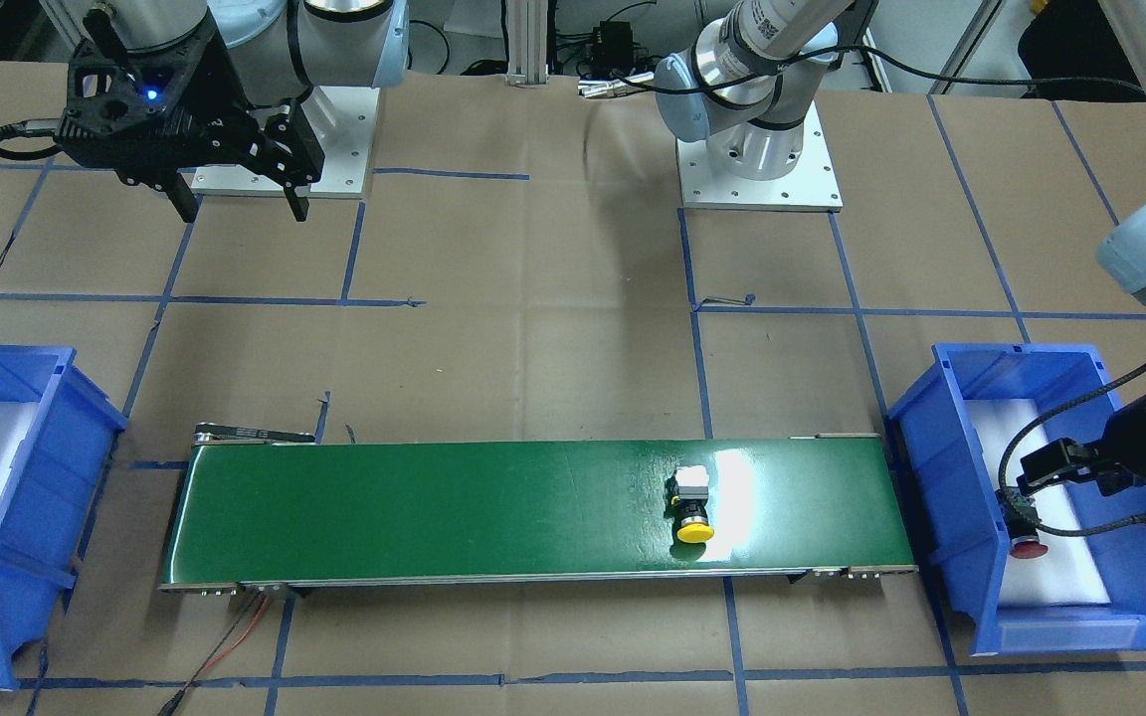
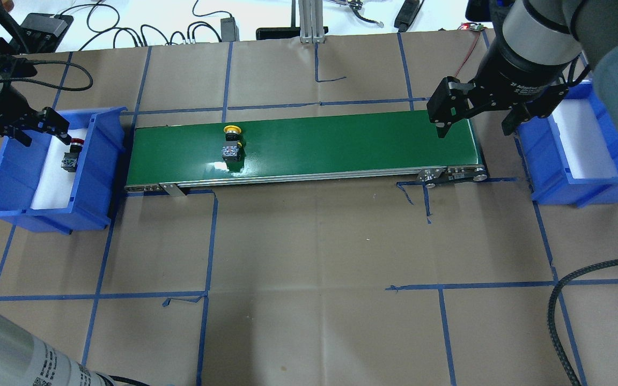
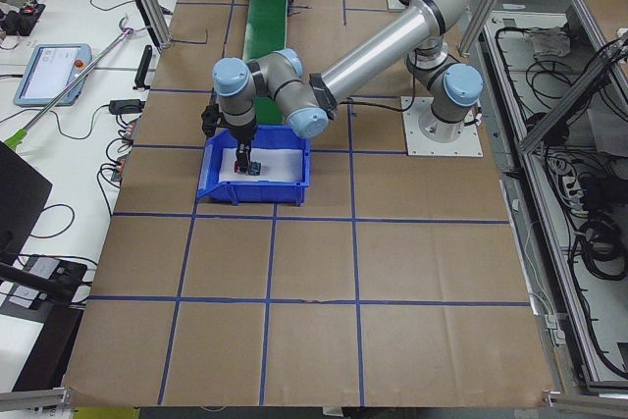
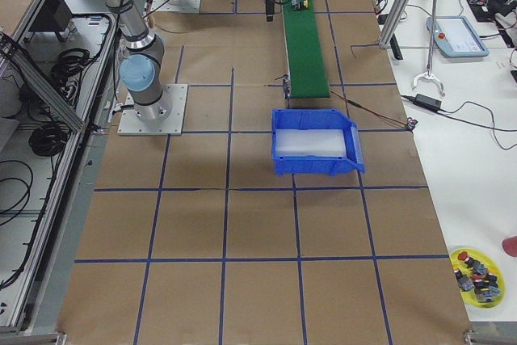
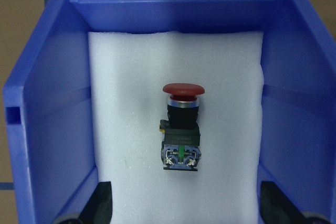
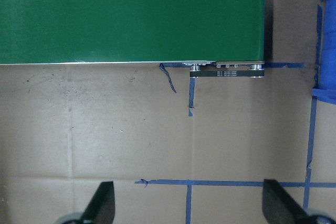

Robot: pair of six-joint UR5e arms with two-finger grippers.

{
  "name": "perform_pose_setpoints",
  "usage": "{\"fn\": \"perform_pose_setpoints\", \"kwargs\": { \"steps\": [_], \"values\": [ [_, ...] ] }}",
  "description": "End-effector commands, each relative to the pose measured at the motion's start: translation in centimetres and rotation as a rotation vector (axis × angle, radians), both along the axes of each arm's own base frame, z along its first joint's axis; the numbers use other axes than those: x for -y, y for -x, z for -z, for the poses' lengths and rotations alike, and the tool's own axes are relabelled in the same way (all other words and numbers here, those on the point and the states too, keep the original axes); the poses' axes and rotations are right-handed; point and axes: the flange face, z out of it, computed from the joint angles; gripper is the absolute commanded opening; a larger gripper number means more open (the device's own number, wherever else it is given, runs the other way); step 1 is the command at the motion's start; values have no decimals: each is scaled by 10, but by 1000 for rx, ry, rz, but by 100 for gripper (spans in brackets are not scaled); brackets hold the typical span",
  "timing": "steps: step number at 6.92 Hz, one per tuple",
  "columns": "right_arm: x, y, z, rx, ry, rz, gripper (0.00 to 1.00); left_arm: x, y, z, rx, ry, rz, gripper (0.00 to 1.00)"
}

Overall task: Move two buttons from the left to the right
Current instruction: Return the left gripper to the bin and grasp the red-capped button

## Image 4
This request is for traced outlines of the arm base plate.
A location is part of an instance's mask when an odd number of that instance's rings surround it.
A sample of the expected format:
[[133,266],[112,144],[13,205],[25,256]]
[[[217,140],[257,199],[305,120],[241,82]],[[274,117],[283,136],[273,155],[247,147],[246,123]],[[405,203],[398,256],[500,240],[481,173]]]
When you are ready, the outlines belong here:
[[134,103],[128,93],[121,113],[118,134],[121,136],[181,136],[187,103],[187,84],[163,84],[162,97],[153,105]]
[[201,0],[152,0],[151,11],[199,14]]

